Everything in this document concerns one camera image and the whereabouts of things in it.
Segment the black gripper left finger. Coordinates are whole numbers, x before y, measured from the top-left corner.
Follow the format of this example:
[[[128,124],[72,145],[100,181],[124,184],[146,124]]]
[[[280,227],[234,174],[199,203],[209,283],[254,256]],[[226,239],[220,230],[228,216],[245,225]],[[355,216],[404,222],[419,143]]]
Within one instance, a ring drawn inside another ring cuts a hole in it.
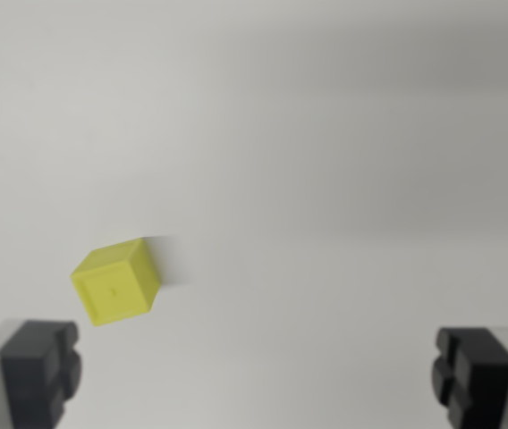
[[[80,386],[73,321],[0,323],[0,428],[55,428]]]

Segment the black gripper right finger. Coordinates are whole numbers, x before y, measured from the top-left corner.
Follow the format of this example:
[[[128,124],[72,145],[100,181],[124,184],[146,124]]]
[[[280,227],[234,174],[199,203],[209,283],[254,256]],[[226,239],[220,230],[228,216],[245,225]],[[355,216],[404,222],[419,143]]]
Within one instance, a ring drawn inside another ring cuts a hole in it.
[[[508,428],[508,328],[442,327],[436,348],[432,389],[451,427]]]

